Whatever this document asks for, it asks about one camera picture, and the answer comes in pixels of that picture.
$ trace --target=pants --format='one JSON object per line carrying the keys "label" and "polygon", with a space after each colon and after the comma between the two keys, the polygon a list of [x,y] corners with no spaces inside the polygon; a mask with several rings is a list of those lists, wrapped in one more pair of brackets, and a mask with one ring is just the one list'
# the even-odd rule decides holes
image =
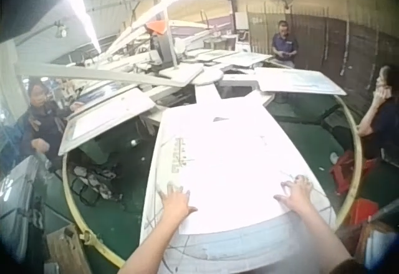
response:
{"label": "pants", "polygon": [[[335,126],[332,128],[331,133],[344,151],[353,151],[353,136],[349,128]],[[362,142],[363,157],[365,159],[375,159],[380,156],[380,148],[377,146],[373,134],[361,137],[360,140]]]}
{"label": "pants", "polygon": [[290,60],[283,61],[283,60],[278,60],[276,58],[273,58],[273,59],[269,60],[269,62],[271,62],[272,64],[285,65],[286,67],[290,67],[292,69],[295,68],[295,64],[292,61],[290,61]]}
{"label": "pants", "polygon": [[[112,180],[116,177],[106,169],[100,169],[98,166],[90,164],[90,159],[85,154],[75,149],[68,154],[69,164],[72,166],[72,173],[77,176],[84,184],[88,185],[95,192],[99,193],[104,199],[119,200],[120,196],[114,194],[106,184],[99,181],[99,177],[106,180]],[[62,169],[62,157],[51,160],[52,170],[59,171]]]}

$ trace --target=shoes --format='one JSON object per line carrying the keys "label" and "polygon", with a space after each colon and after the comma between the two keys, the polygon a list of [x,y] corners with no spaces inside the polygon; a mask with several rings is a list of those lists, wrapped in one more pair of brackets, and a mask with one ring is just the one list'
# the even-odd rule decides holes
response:
{"label": "shoes", "polygon": [[330,154],[330,161],[333,165],[337,164],[338,159],[339,159],[339,156],[337,153]]}

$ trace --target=ceiling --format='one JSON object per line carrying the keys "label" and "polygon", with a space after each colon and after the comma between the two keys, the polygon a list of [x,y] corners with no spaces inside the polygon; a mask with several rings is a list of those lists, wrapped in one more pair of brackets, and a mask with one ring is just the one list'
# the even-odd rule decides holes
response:
{"label": "ceiling", "polygon": [[[97,39],[118,34],[122,22],[130,15],[130,7],[139,0],[84,0],[89,16],[92,18]],[[60,21],[67,27],[67,37],[55,37]],[[16,37],[19,60],[30,62],[51,62],[81,45],[89,44],[82,23],[75,17],[68,0],[61,0],[29,31]]]}

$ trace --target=person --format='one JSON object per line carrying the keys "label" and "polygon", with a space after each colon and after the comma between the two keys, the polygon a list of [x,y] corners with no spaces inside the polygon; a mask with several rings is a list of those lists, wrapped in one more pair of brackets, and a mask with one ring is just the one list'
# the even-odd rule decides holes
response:
{"label": "person", "polygon": [[[314,237],[323,270],[334,274],[366,273],[364,267],[352,259],[311,203],[310,192],[313,187],[309,180],[304,176],[297,176],[294,182],[283,182],[281,185],[290,188],[290,196],[275,195],[274,198],[302,218]],[[183,192],[182,187],[176,188],[171,183],[168,184],[167,190],[167,194],[158,191],[163,204],[161,220],[119,269],[118,274],[156,274],[163,254],[179,225],[191,213],[197,211],[189,205],[189,191]]]}
{"label": "person", "polygon": [[287,21],[279,21],[279,33],[273,36],[272,51],[275,57],[271,62],[295,67],[294,58],[298,53],[298,42],[290,35]]}
{"label": "person", "polygon": [[[24,124],[24,134],[21,141],[21,154],[30,156],[35,152],[45,154],[56,170],[62,168],[58,151],[64,134],[65,118],[76,111],[82,103],[75,102],[70,107],[60,109],[55,101],[47,100],[47,88],[40,81],[32,79],[27,89],[30,106],[27,110],[27,121]],[[82,165],[76,154],[71,154],[74,164],[74,174],[86,185],[98,192],[104,199],[120,200],[121,195],[114,194],[97,179],[101,175],[106,179],[113,179],[116,175],[110,171],[99,171],[97,168],[88,170]]]}
{"label": "person", "polygon": [[[399,128],[398,99],[399,68],[386,65],[380,69],[372,104],[357,126],[365,159],[380,157],[383,146],[397,136]],[[349,128],[336,126],[332,128],[331,133],[344,151],[353,151],[353,136]],[[338,158],[337,153],[330,154],[332,164],[335,164]]]}

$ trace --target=green floor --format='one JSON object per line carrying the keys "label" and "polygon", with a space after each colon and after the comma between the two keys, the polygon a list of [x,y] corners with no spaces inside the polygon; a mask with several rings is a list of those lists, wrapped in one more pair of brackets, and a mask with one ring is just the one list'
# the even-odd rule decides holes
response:
{"label": "green floor", "polygon": [[[334,99],[327,96],[320,96],[316,100],[315,98],[317,96],[311,98],[310,101],[306,97],[295,98],[295,104],[292,105],[274,102],[267,109],[272,115],[313,119],[335,103]],[[334,181],[329,174],[331,167],[329,155],[332,151],[342,153],[342,148],[321,126],[288,122],[280,122],[280,125],[297,146],[320,181],[332,205],[338,210],[343,198],[334,194]],[[127,258],[138,245],[143,200],[154,142],[155,140],[144,142],[120,157],[122,178],[118,185],[120,185],[125,196],[125,210],[120,204],[103,200],[100,200],[96,207],[87,207],[78,198],[75,198],[89,227],[98,233],[103,242],[122,258]],[[369,174],[360,194],[362,197],[384,206],[399,197],[398,186],[398,169],[382,164]],[[62,184],[55,177],[49,180],[48,204],[64,215],[65,218],[72,220],[65,201]],[[396,218],[391,217],[389,221],[398,225],[399,221]],[[55,231],[67,224],[66,221],[47,209],[47,232]],[[102,258],[95,249],[86,248],[86,254],[93,273],[111,274],[117,272],[117,269]]]}

